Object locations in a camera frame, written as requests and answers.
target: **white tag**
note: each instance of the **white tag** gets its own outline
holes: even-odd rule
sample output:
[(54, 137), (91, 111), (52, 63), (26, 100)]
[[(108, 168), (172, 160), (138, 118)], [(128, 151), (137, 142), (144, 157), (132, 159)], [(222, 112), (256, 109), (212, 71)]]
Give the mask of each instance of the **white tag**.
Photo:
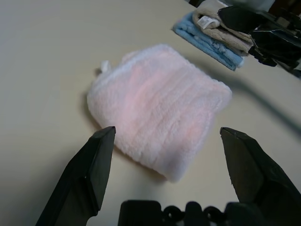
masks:
[(197, 21), (197, 24), (200, 25), (201, 28), (206, 29), (206, 27), (213, 22), (219, 23), (217, 19), (210, 18), (208, 16), (202, 16), (202, 18)]

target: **white table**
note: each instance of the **white table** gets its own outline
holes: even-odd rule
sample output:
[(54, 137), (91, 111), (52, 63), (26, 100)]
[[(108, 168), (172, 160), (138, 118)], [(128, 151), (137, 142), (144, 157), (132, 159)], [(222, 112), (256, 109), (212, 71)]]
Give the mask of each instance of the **white table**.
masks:
[[(88, 226), (117, 225), (127, 199), (184, 208), (195, 200), (223, 209), (236, 201), (219, 135), (231, 127), (257, 139), (301, 191), (301, 142), (258, 102), (300, 123), (301, 82), (248, 57), (232, 72), (170, 28), (193, 6), (183, 0), (15, 0), (0, 7), (0, 224), (34, 225), (67, 162), (98, 129), (85, 93), (94, 69), (130, 51), (168, 43), (209, 75), (227, 81), (233, 100), (204, 149), (177, 184), (114, 152), (103, 208)], [(258, 98), (245, 86), (255, 89)]]

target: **folded towel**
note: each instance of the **folded towel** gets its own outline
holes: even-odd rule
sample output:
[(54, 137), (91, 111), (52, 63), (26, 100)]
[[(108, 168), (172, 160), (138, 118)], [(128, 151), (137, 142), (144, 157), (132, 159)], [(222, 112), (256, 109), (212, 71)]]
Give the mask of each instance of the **folded towel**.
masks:
[[(192, 16), (193, 23), (201, 29), (203, 33), (223, 42), (227, 47), (241, 56), (245, 56), (253, 46), (251, 36), (234, 31), (222, 23), (218, 16), (218, 10), (225, 7), (226, 5), (218, 0), (205, 0), (194, 11)], [(204, 27), (201, 25), (202, 16), (208, 16), (218, 22), (211, 23), (210, 26)]]
[(87, 103), (115, 144), (168, 180), (180, 180), (201, 150), (231, 90), (167, 45), (131, 53), (93, 83)]
[(233, 71), (244, 63), (242, 57), (228, 49), (224, 44), (202, 33), (192, 21), (192, 12), (177, 22), (173, 31)]

